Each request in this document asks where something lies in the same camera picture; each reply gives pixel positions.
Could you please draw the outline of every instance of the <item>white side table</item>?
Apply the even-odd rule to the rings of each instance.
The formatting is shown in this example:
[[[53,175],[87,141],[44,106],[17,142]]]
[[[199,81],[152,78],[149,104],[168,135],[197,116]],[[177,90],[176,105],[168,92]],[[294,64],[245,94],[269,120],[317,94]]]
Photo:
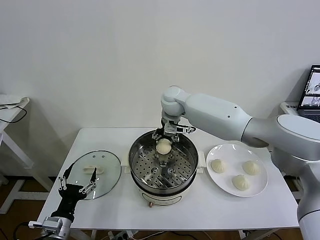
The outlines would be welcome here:
[[[24,98],[19,107],[24,108],[29,103],[29,98]],[[20,108],[8,108],[0,110],[0,119],[6,120],[8,122],[12,122],[13,119],[18,115],[21,111]],[[23,168],[30,173],[48,192],[50,192],[53,182],[48,178],[48,176],[44,175],[40,169],[37,169],[35,163],[22,151],[22,149],[11,139],[11,137],[6,133],[5,128],[10,124],[8,122],[4,122],[0,120],[0,133],[3,135],[3,142],[19,157],[19,163],[23,166]],[[0,181],[2,184],[7,184],[8,180],[0,176]],[[0,214],[6,214],[15,199],[19,200],[43,200],[45,201],[48,197],[48,192],[22,192],[19,191],[22,185],[24,184],[24,180],[18,180],[14,187],[12,188],[10,194],[4,201],[2,207],[0,208]]]

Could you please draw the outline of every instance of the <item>cable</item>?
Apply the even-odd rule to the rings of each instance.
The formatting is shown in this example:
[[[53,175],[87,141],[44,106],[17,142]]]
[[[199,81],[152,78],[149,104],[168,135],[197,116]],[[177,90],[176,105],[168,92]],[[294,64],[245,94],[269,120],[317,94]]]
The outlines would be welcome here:
[[[21,226],[28,226],[28,225],[29,225],[29,222],[27,222],[27,221],[24,221],[24,222],[19,223],[19,224],[15,227],[15,229],[13,230],[13,240],[18,240],[18,239],[17,239],[17,231],[18,231],[18,229],[19,229]]]
[[[273,232],[273,234],[276,235],[278,239],[282,240],[282,238],[278,234],[276,234],[275,232]]]
[[[141,239],[135,239],[135,238],[133,238],[133,237],[131,237],[131,239],[133,239],[133,240],[145,240],[145,239],[151,238],[151,237],[153,237],[153,236],[158,236],[158,235],[161,235],[161,234],[164,234],[164,233],[173,233],[173,234],[178,235],[178,236],[188,236],[188,237],[193,238],[194,240],[198,240],[198,239],[196,239],[194,236],[192,236],[192,235],[190,235],[190,234],[180,234],[180,233],[176,233],[176,232],[174,232],[174,231],[159,231],[159,232],[156,232],[156,233],[154,233],[154,234],[151,234],[151,235],[146,236],[146,237],[141,238]]]
[[[161,235],[161,234],[164,234],[164,233],[166,233],[166,231],[159,231],[159,232],[153,233],[153,234],[151,234],[151,235],[149,235],[149,236],[146,236],[146,237],[144,237],[144,238],[141,238],[141,239],[135,239],[135,238],[133,238],[133,237],[131,237],[131,239],[133,239],[133,240],[145,240],[145,239],[148,239],[148,238],[150,238],[150,237],[158,236],[158,235]]]
[[[42,239],[45,239],[45,238],[47,238],[47,237],[51,236],[52,234],[54,234],[54,233],[53,233],[53,232],[48,233],[48,234],[46,234],[46,235],[44,235],[44,236],[41,236],[41,237],[35,238],[34,240],[42,240]]]
[[[210,235],[208,233],[206,233],[205,231],[202,231],[205,235],[207,235],[207,237],[212,240],[212,238],[210,237]]]
[[[15,123],[17,123],[17,122],[19,122],[20,120],[22,120],[26,115],[27,115],[27,110],[25,110],[24,108],[22,108],[22,107],[19,107],[19,106],[16,106],[17,108],[19,108],[19,109],[21,109],[22,111],[24,111],[24,114],[23,114],[23,116],[22,117],[20,117],[18,120],[16,120],[16,121],[6,121],[6,120],[3,120],[3,119],[1,119],[0,118],[0,121],[3,121],[3,122],[5,122],[5,123],[8,123],[8,124],[15,124]]]
[[[6,240],[9,240],[7,235],[5,234],[5,232],[0,228],[0,232],[3,234],[3,236],[5,237]]]
[[[101,238],[100,240],[104,240],[105,238],[110,238],[109,236],[105,236],[103,238]]]
[[[188,237],[191,237],[193,238],[194,240],[198,240],[196,239],[194,236],[190,235],[190,234],[180,234],[180,233],[176,233],[174,231],[172,231],[171,233],[175,234],[175,235],[178,235],[178,236],[188,236]]]

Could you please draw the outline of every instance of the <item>black cable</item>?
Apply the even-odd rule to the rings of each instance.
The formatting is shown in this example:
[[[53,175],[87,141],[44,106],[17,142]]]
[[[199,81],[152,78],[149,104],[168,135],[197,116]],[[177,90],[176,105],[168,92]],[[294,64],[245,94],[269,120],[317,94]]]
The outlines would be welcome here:
[[[15,123],[19,122],[21,119],[23,119],[23,118],[27,115],[27,113],[28,113],[27,110],[25,110],[24,108],[19,107],[19,106],[16,106],[16,107],[19,108],[19,109],[21,109],[22,111],[24,111],[24,114],[23,114],[22,117],[20,117],[20,119],[18,119],[18,120],[16,120],[16,121],[6,121],[6,120],[3,120],[3,119],[0,118],[0,121],[5,122],[5,123],[8,123],[8,124],[15,124]]]
[[[3,236],[5,237],[6,240],[9,240],[7,235],[5,234],[5,232],[0,228],[0,232],[3,234]]]
[[[159,233],[156,233],[156,234],[154,234],[154,235],[152,235],[152,236],[149,236],[149,237],[143,238],[143,239],[149,239],[149,238],[152,238],[152,237],[155,237],[155,236],[159,236],[159,235],[162,235],[162,234],[165,234],[165,233],[173,233],[173,234],[178,235],[178,236],[187,236],[187,237],[193,238],[194,240],[198,240],[198,239],[196,239],[194,236],[192,236],[192,235],[190,235],[190,234],[180,234],[180,233],[176,233],[176,232],[174,232],[174,231],[159,232]]]
[[[28,226],[29,225],[29,222],[25,221],[25,222],[21,222],[19,223],[15,229],[13,230],[13,240],[18,240],[17,239],[17,231],[18,229],[21,227],[21,226]]]
[[[51,236],[52,234],[54,234],[54,233],[53,233],[53,232],[48,233],[47,235],[44,235],[44,236],[41,236],[41,237],[35,238],[34,240],[42,240],[42,239],[45,239],[45,238],[47,238],[47,237]]]
[[[275,232],[273,232],[273,234],[276,235],[278,239],[282,240],[282,238],[278,234],[276,234]]]
[[[171,231],[171,233],[175,234],[175,235],[178,235],[178,236],[188,236],[188,237],[191,237],[193,238],[194,240],[198,240],[196,239],[194,236],[190,235],[190,234],[180,234],[180,233],[176,233],[174,231]]]

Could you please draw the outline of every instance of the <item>white table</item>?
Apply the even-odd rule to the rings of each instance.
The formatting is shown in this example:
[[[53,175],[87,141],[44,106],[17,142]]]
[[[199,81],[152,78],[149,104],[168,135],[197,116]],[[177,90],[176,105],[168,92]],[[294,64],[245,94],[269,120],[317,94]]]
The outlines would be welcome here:
[[[24,108],[29,103],[29,101],[29,98],[23,98],[19,107]],[[3,142],[19,157],[19,163],[23,166],[23,168],[28,171],[31,176],[33,176],[45,189],[50,191],[53,186],[53,182],[48,178],[48,176],[43,175],[41,169],[37,169],[37,166],[34,164],[34,162],[24,153],[24,151],[22,151],[22,149],[11,139],[11,137],[5,131],[5,128],[9,124],[15,124],[8,122],[12,122],[14,118],[20,113],[20,111],[21,109],[18,107],[0,109],[0,119],[7,121],[5,122],[0,120],[0,133],[3,135]],[[8,183],[8,180],[6,180],[3,176],[0,176],[0,180],[3,184]],[[19,191],[24,182],[24,180],[18,180],[15,183],[10,194],[0,208],[0,214],[6,214],[15,199],[46,200],[48,196],[48,193],[46,192]]]
[[[59,176],[77,158],[90,151],[108,150],[121,159],[139,136],[152,129],[154,128],[81,129]],[[188,137],[198,151],[204,151],[205,154],[213,146],[226,143],[199,129]],[[77,204],[71,227],[148,231],[268,229],[262,232],[264,236],[274,232],[274,229],[298,227],[297,203],[281,173],[271,162],[268,150],[253,148],[252,151],[261,158],[268,172],[268,185],[257,196],[233,196],[221,190],[205,170],[202,174],[197,173],[189,193],[182,201],[170,206],[149,208],[148,203],[138,194],[131,175],[122,171],[119,182],[108,194]],[[56,180],[38,217],[39,222],[57,209],[61,200],[58,187],[59,182]]]

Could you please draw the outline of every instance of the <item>table leg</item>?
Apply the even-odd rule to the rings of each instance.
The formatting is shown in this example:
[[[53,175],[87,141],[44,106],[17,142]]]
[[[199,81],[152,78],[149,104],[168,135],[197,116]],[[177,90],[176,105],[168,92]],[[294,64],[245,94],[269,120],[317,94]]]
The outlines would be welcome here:
[[[29,192],[29,191],[19,191],[25,180],[17,180],[14,184],[11,192],[6,197],[4,203],[0,208],[0,214],[6,214],[10,209],[14,200],[39,200],[45,201],[49,195],[48,192]]]
[[[70,236],[76,240],[91,240],[91,238],[80,229],[71,229]]]
[[[21,150],[21,148],[3,131],[3,142],[20,158],[24,169],[26,169],[48,192],[50,192],[53,182],[44,176],[41,171],[36,171],[34,162]]]
[[[1,173],[0,173],[0,185],[7,185],[9,183],[8,179],[6,179]]]
[[[92,233],[91,233],[91,240],[96,240],[96,235],[97,235],[97,230],[92,230]]]
[[[248,234],[248,236],[241,238],[241,240],[261,240],[261,239],[275,233],[279,229],[280,228],[253,230],[251,233]]]

